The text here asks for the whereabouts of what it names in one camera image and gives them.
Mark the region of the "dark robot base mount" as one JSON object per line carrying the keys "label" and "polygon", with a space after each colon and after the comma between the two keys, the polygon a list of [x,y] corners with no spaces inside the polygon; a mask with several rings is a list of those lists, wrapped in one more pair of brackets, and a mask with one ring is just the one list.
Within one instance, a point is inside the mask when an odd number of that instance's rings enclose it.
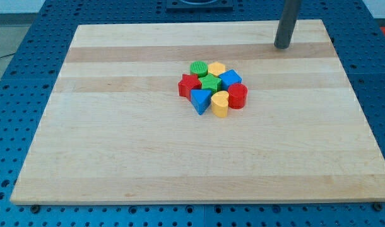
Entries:
{"label": "dark robot base mount", "polygon": [[234,0],[166,0],[166,12],[232,11]]}

